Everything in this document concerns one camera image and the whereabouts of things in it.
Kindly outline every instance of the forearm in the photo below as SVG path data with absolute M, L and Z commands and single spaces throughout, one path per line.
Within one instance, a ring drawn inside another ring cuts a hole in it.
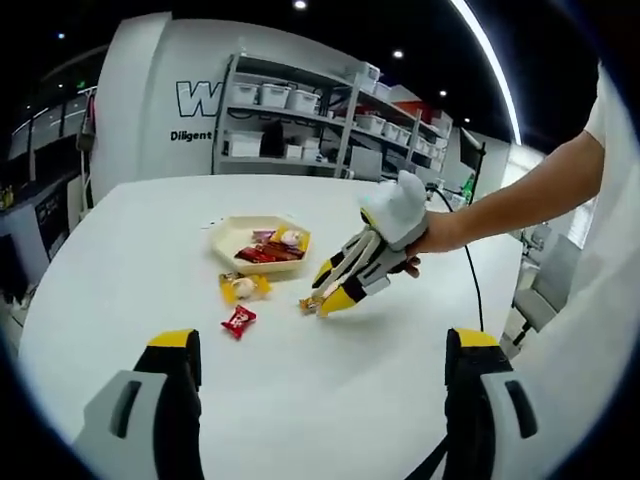
M 600 191 L 604 150 L 586 132 L 558 147 L 522 179 L 460 210 L 466 242 L 558 217 Z

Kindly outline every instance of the white robotic hand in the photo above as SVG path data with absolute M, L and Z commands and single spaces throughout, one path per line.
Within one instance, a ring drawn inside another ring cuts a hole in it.
M 422 181 L 401 171 L 397 183 L 382 183 L 362 198 L 364 229 L 322 265 L 311 297 L 300 301 L 302 310 L 327 316 L 387 287 L 388 274 L 407 261 L 405 248 L 427 230 L 426 196 Z

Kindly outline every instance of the green object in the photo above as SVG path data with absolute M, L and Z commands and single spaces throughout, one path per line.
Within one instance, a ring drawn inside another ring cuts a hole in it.
M 462 188 L 462 195 L 467 199 L 467 203 L 471 201 L 471 194 L 473 193 L 473 182 L 475 181 L 475 174 L 469 175 L 467 183 Z

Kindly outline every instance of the shelf rack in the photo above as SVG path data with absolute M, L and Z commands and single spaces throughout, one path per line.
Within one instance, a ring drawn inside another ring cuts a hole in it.
M 262 105 L 233 105 L 231 104 L 230 91 L 232 89 L 236 75 L 256 78 L 272 78 L 282 82 L 302 84 L 322 91 L 324 105 L 321 103 L 320 113 L 309 114 L 285 108 L 265 107 Z M 328 118 L 328 100 L 332 93 L 340 93 L 346 100 L 346 117 L 343 120 Z M 364 130 L 355 124 L 355 110 L 358 104 L 371 107 L 379 113 L 385 120 L 392 121 L 400 127 L 410 129 L 411 136 L 408 145 L 401 145 L 390 140 L 383 135 L 376 135 Z M 222 154 L 224 144 L 224 133 L 229 112 L 244 112 L 257 115 L 269 115 L 274 117 L 288 118 L 295 121 L 308 122 L 317 125 L 319 128 L 329 128 L 340 136 L 340 144 L 336 155 L 335 163 L 321 163 L 309 160 L 268 158 L 268 157 L 228 157 Z M 433 143 L 435 137 L 445 138 L 442 133 L 433 125 L 429 125 L 420 120 L 421 111 L 417 111 L 413 116 L 408 112 L 398 108 L 393 103 L 376 97 L 375 95 L 362 90 L 359 82 L 351 83 L 344 78 L 329 73 L 318 72 L 308 68 L 301 68 L 290 64 L 285 64 L 277 60 L 263 58 L 246 53 L 231 55 L 225 71 L 224 82 L 220 105 L 216 119 L 215 136 L 212 151 L 212 173 L 220 172 L 220 165 L 223 163 L 262 163 L 273 165 L 300 165 L 307 167 L 319 167 L 334 170 L 334 176 L 339 178 L 344 168 L 344 159 L 347 153 L 350 140 L 357 140 L 363 136 L 380 143 L 383 151 L 390 149 L 400 155 L 404 155 L 404 162 L 396 165 L 398 170 L 413 169 L 413 165 L 420 165 L 429 168 L 431 158 L 429 155 L 416 151 L 418 135 L 422 134 L 427 140 Z

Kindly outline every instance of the desk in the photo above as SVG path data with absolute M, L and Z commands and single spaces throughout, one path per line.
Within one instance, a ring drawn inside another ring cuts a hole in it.
M 153 180 L 113 190 L 76 228 L 29 311 L 20 363 L 63 439 L 119 369 L 164 330 L 202 343 L 200 452 L 206 478 L 403 479 L 445 432 L 445 339 L 478 327 L 463 250 L 425 255 L 422 276 L 325 320 L 297 301 L 323 260 L 361 229 L 357 196 L 375 183 L 287 176 Z M 224 269 L 207 226 L 227 215 L 288 214 L 312 231 L 310 261 L 253 302 L 236 342 L 218 292 Z M 487 331 L 503 331 L 521 245 L 508 235 L 470 246 Z

